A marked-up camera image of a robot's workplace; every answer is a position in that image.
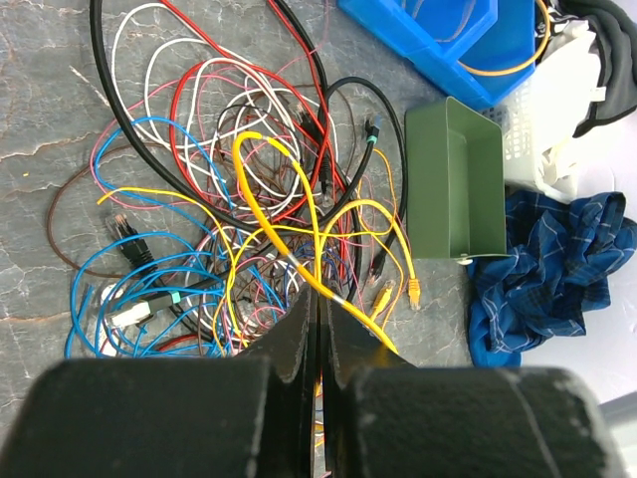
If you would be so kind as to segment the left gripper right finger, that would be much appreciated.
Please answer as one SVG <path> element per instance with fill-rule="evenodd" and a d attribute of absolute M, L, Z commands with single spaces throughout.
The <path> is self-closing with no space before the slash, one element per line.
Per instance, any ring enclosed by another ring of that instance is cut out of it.
<path fill-rule="evenodd" d="M 584 381 L 554 367 L 418 367 L 321 300 L 325 465 L 335 477 L 622 477 Z"/>

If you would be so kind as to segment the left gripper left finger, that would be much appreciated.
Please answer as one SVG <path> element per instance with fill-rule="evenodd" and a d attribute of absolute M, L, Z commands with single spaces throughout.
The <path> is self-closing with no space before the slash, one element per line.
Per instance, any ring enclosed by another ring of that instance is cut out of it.
<path fill-rule="evenodd" d="M 32 386 L 5 477 L 309 477 L 314 296 L 232 358 L 76 358 Z"/>

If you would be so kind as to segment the blue plaid shirt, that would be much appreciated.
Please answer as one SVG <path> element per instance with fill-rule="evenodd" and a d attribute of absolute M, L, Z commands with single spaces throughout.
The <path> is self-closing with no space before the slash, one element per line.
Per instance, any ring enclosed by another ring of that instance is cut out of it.
<path fill-rule="evenodd" d="M 473 365 L 519 366 L 551 338 L 585 335 L 584 313 L 610 306 L 608 277 L 636 252 L 625 209 L 621 192 L 568 204 L 527 190 L 507 198 L 505 256 L 468 268 Z"/>

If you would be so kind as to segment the green plastic tray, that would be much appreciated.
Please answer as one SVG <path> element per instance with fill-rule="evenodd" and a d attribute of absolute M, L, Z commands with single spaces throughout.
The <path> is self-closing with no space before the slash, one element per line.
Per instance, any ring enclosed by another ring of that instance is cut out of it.
<path fill-rule="evenodd" d="M 416 259 L 507 254 L 501 128 L 448 97 L 405 114 L 407 235 Z"/>

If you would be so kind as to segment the grey plastic tub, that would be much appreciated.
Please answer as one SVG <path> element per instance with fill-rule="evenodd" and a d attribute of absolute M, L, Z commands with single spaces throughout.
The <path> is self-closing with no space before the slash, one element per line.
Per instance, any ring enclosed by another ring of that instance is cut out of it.
<path fill-rule="evenodd" d="M 533 130 L 533 81 L 528 78 L 481 114 L 501 128 L 505 183 L 558 199 L 559 193 L 544 181 L 543 155 Z"/>

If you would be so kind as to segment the blue divided plastic bin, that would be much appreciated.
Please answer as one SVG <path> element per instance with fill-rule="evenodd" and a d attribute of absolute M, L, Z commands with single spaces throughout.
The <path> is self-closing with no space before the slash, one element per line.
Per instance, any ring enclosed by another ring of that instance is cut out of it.
<path fill-rule="evenodd" d="M 445 94 L 482 111 L 533 72 L 533 1 L 339 1 L 337 6 Z"/>

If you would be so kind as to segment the white garment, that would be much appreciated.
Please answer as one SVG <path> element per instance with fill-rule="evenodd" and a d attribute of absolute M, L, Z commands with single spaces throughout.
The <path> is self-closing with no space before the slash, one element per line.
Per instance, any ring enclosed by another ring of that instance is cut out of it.
<path fill-rule="evenodd" d="M 588 21 L 569 22 L 531 76 L 534 186 L 563 203 L 577 192 L 577 160 L 564 150 L 588 115 L 601 73 L 595 41 Z"/>

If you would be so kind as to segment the grey black-trimmed cloth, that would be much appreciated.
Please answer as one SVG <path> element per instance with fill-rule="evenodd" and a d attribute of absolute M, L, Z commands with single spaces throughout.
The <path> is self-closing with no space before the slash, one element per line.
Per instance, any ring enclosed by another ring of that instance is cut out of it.
<path fill-rule="evenodd" d="M 587 20 L 596 34 L 601 62 L 597 87 L 606 89 L 605 99 L 592 103 L 576 128 L 573 136 L 578 138 L 636 111 L 636 23 L 614 1 L 560 1 L 559 5 L 564 13 Z"/>

